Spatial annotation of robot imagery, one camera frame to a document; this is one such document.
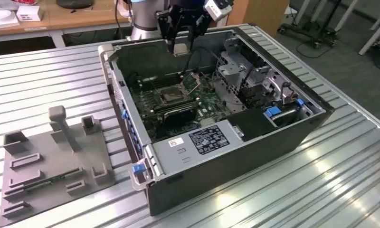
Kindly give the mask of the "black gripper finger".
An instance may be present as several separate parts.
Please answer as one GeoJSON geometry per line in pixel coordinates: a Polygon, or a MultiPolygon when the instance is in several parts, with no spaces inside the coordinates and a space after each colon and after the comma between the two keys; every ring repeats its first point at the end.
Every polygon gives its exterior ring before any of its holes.
{"type": "Polygon", "coordinates": [[[159,23],[159,30],[162,37],[167,42],[167,48],[170,52],[175,50],[175,42],[178,36],[178,15],[177,7],[170,7],[167,10],[157,12],[157,20],[159,23]]]}
{"type": "Polygon", "coordinates": [[[206,34],[210,24],[211,16],[210,14],[203,14],[190,28],[190,49],[194,49],[195,39],[206,34]]]}

